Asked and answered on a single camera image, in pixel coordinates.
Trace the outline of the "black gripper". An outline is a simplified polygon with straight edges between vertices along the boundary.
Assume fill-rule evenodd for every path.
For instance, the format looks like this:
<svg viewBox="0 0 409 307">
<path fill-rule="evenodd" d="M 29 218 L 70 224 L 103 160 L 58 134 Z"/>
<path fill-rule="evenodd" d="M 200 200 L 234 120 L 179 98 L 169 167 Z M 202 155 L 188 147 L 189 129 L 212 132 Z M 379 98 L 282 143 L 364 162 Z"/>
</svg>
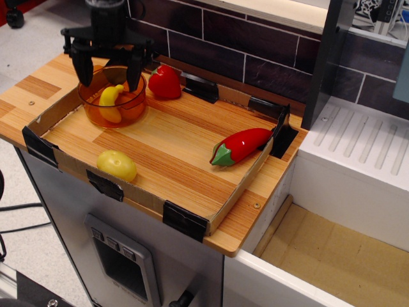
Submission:
<svg viewBox="0 0 409 307">
<path fill-rule="evenodd" d="M 90 6 L 91 24 L 64 28 L 64 53 L 72 58 L 79 81 L 89 86 L 93 79 L 93 58 L 127 62 L 129 91 L 135 91 L 146 63 L 152 62 L 153 40 L 133 31 L 128 6 Z"/>
</svg>

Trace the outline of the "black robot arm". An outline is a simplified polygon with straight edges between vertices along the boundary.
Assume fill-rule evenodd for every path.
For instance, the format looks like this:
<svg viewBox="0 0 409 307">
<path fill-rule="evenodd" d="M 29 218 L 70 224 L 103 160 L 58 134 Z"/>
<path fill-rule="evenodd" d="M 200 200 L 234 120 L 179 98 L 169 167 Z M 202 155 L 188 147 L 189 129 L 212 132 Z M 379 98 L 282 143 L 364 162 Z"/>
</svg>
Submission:
<svg viewBox="0 0 409 307">
<path fill-rule="evenodd" d="M 135 91 L 143 68 L 152 62 L 153 40 L 132 30 L 127 1 L 86 1 L 91 25 L 64 28 L 64 53 L 72 59 L 79 81 L 90 86 L 93 79 L 93 58 L 104 58 L 127 68 L 126 80 Z"/>
</svg>

